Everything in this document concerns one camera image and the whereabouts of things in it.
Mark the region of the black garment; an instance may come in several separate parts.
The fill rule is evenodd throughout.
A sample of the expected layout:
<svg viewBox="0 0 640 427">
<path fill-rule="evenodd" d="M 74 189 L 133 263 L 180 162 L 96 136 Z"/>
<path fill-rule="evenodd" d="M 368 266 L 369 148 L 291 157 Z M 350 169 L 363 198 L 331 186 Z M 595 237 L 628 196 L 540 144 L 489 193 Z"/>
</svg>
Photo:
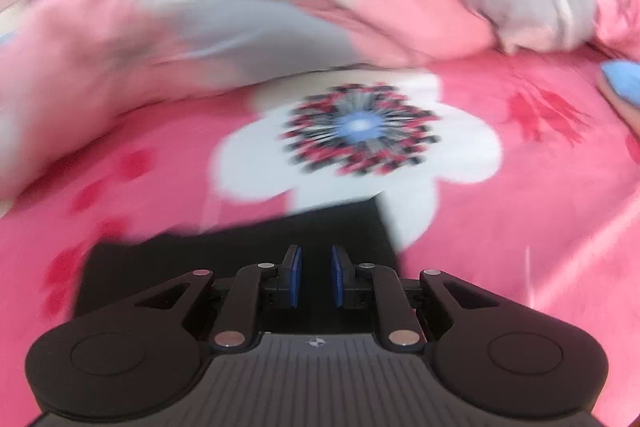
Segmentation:
<svg viewBox="0 0 640 427">
<path fill-rule="evenodd" d="M 233 277 L 245 265 L 276 265 L 292 245 L 302 248 L 300 297 L 319 303 L 332 295 L 334 246 L 343 247 L 355 265 L 399 269 L 378 202 L 370 198 L 200 235 L 163 233 L 137 244 L 104 239 L 84 261 L 72 315 L 81 317 L 196 269 Z"/>
</svg>

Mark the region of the pink grey floral quilt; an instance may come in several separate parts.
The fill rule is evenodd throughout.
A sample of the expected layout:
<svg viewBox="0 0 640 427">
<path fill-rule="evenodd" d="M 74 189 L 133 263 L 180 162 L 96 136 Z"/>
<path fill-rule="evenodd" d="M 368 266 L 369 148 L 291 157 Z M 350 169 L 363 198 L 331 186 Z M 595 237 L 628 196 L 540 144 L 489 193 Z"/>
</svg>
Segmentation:
<svg viewBox="0 0 640 427">
<path fill-rule="evenodd" d="M 491 48 L 639 57 L 639 0 L 22 1 L 1 46 L 3 199 L 148 104 Z"/>
</svg>

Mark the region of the pink floral bed sheet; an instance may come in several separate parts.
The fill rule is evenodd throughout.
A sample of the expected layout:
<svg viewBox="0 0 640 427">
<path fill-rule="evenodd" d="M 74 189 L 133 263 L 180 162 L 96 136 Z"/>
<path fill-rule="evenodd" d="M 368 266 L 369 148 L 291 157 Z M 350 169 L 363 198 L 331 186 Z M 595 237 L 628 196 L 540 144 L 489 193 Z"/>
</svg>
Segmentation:
<svg viewBox="0 0 640 427">
<path fill-rule="evenodd" d="M 29 346 L 73 317 L 104 241 L 200 235 L 378 202 L 398 271 L 446 271 L 596 337 L 594 411 L 639 412 L 639 143 L 600 56 L 488 53 L 425 72 L 330 72 L 158 104 L 1 209 L 1 421 L 38 413 Z"/>
</svg>

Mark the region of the folded blue garment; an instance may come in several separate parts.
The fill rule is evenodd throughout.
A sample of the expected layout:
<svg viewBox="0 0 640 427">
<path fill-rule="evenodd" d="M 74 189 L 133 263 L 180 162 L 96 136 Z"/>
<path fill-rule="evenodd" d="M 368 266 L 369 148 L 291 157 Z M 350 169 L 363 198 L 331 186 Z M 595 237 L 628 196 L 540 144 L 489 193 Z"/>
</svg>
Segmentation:
<svg viewBox="0 0 640 427">
<path fill-rule="evenodd" d="M 613 91 L 633 106 L 640 106 L 640 65 L 626 60 L 607 61 L 601 70 Z"/>
</svg>

